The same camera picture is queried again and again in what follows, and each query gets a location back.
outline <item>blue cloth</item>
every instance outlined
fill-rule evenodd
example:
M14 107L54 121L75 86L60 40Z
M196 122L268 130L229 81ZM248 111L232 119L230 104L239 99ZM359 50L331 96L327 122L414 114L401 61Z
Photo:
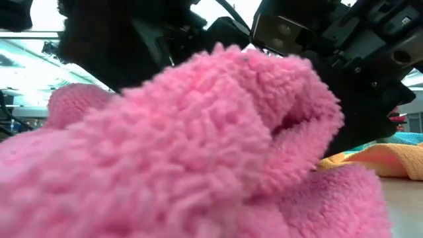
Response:
M364 145L357 146L353 149L345 151L345 153L348 154L359 152L376 143L399 143L404 145L418 145L419 143L423 143L423 134L411 132L397 132L389 138L378 139L376 141L365 143Z
M405 145L418 145L423 142L423 134L411 132L397 132L395 135L385 138L385 143L400 143Z

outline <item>pink plush material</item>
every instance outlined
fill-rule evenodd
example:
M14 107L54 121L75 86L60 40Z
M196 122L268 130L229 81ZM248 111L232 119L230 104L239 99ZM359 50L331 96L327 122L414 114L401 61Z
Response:
M2 165L0 237L388 238L373 172L311 172L341 126L307 60L218 46Z
M0 163L8 166L27 166L25 159L26 145L37 145L36 151L49 153L50 143L38 143L40 137L52 137L54 141L57 130L63 130L68 125L82 121L90 109L102 109L112 98L112 93L106 92L96 85L74 83L55 90L48 102L49 116L43 127L31 132L20 133L0 143Z

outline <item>table surface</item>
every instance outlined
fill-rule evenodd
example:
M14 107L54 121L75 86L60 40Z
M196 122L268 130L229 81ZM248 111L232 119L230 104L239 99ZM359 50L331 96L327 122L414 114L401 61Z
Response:
M423 237L423 182L382 178L394 238Z

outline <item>orange towel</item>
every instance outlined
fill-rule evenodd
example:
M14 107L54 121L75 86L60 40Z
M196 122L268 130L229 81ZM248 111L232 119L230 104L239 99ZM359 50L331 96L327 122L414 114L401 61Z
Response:
M320 169L333 169L348 164L361 164L373 169L381 177L410 178L423 180L423 143L402 145L393 143L375 144L353 153L339 153L320 164Z

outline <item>black equipment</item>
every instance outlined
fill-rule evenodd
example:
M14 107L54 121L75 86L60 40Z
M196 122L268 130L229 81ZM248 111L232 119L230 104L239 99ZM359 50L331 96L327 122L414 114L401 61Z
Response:
M190 10L199 1L59 0L67 20L58 57L116 92L216 42L309 58L346 117L325 156L393 135L388 115L415 98L401 80L422 68L423 1L357 0L349 7L340 0L262 0L251 30L224 0L216 1L233 19L218 18L204 30L207 22ZM31 2L0 1L0 28L29 28Z

